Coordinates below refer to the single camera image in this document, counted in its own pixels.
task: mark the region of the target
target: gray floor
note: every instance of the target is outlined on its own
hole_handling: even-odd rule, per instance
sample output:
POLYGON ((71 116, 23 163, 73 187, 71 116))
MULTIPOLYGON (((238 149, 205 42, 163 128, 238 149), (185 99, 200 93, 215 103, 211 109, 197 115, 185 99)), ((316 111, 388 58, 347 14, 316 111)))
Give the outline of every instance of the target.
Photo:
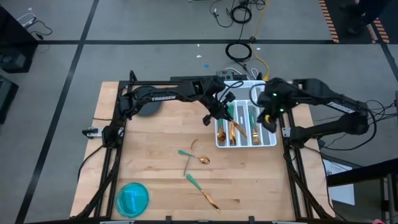
MULTIPOLYGON (((92 2, 0 0, 14 17, 28 13, 31 7, 38 19, 53 28, 53 35, 48 37, 53 40, 78 40, 92 2)), ((208 12, 210 2, 100 0, 88 39, 236 39, 241 26, 218 27, 208 12)), ((230 4, 231 1, 221 1, 216 5, 222 16, 230 4)), ((253 13, 253 20, 244 27, 243 38, 251 36, 257 26, 259 11, 254 9, 253 13)), ((229 20, 220 16, 220 22, 229 20)), ((274 0, 259 38, 327 40, 330 35, 318 1, 274 0)), ((38 52, 47 47, 40 45, 38 52)), ((339 93, 361 101, 379 100, 385 105, 392 103, 394 91, 398 90, 398 82, 378 45, 263 44, 254 48, 259 48, 256 53, 269 64, 272 77, 319 78, 339 93)), ((398 46, 389 48, 398 58, 398 46)), ((76 190, 76 174, 87 144, 81 130, 91 124, 101 82, 125 80, 130 70, 135 71, 139 80, 212 75, 226 67, 241 70, 225 55, 224 49, 224 44, 85 45, 25 221, 68 218, 76 190)), ((0 71, 20 86, 7 121, 0 129, 2 223, 15 222, 75 50, 76 45, 51 45, 47 52, 36 53, 29 73, 0 71)), ((239 48, 232 51, 243 52, 239 48)), ((256 60, 248 62, 248 66, 265 72, 256 60)), ((311 111, 315 120, 337 115, 322 106, 311 107, 311 111)), ((378 123, 375 139, 358 150, 324 152, 361 165, 396 158, 396 124, 392 119, 378 123)), ((333 147, 355 146, 369 135, 370 132, 364 136, 347 136, 333 147)), ((325 141, 331 142, 334 138, 329 136, 325 141)), ((357 206, 336 203, 335 207, 347 217, 380 218, 378 182, 358 184, 355 190, 357 206)))

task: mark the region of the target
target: black disc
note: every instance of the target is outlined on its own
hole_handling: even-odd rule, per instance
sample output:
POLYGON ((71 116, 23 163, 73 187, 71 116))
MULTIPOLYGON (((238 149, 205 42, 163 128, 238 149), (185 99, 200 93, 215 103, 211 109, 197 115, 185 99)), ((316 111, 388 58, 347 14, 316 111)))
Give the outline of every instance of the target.
MULTIPOLYGON (((138 98, 140 98, 140 96, 142 96, 150 91, 156 91, 156 90, 157 89, 153 86, 140 86, 140 87, 136 88, 134 91, 136 92, 137 99, 138 99, 138 98)), ((137 115, 152 116, 160 109, 161 105, 162 105, 161 101, 147 103, 141 108, 141 110, 138 112, 137 115)))

